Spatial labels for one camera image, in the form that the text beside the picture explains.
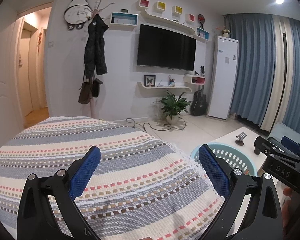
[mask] laundry basket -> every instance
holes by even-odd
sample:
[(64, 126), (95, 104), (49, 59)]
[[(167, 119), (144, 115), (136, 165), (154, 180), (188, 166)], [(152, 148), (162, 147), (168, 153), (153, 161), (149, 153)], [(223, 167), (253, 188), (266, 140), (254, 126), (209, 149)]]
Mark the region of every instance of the laundry basket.
[[(253, 162), (236, 148), (223, 143), (207, 143), (207, 145), (218, 158), (225, 159), (231, 168), (239, 168), (246, 175), (257, 176), (257, 169)], [(190, 157), (198, 163), (200, 163), (198, 156), (200, 147), (201, 145), (194, 148), (190, 155)]]

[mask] hand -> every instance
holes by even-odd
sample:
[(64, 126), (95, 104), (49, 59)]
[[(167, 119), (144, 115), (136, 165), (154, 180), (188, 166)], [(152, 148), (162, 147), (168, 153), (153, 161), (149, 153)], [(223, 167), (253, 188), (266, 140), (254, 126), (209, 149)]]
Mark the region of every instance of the hand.
[[(283, 194), (285, 196), (291, 197), (292, 189), (289, 187), (286, 187), (283, 190)], [(289, 209), (288, 209), (290, 202), (291, 202), (291, 199), (286, 200), (281, 209), (283, 228), (285, 228), (288, 225), (289, 220), (290, 220), (290, 214), (289, 214)]]

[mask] guitar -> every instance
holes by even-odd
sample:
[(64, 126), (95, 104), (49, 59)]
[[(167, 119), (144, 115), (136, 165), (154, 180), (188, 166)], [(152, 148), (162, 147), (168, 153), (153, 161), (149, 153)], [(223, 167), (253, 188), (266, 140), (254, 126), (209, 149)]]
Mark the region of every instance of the guitar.
[[(201, 74), (204, 77), (204, 66), (201, 66)], [(190, 113), (193, 116), (204, 115), (207, 111), (207, 95), (203, 93), (204, 85), (201, 85), (201, 90), (194, 92), (193, 102), (190, 106)]]

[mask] woven blanket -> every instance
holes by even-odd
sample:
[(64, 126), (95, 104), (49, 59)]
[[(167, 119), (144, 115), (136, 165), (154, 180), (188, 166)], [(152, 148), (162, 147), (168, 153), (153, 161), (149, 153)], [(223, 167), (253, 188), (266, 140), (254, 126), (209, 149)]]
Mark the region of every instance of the woven blanket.
[[(167, 142), (113, 122), (53, 117), (0, 148), (0, 220), (13, 235), (27, 176), (67, 169), (92, 145), (101, 162), (75, 203), (102, 239), (197, 239), (224, 201), (202, 167)], [(71, 235), (49, 199), (61, 230)]]

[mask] television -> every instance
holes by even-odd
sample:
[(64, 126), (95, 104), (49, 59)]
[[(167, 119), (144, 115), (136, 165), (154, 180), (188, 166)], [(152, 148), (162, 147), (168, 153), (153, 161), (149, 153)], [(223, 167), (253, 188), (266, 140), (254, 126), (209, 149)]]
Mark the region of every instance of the television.
[(196, 39), (149, 25), (140, 25), (137, 65), (193, 71)]

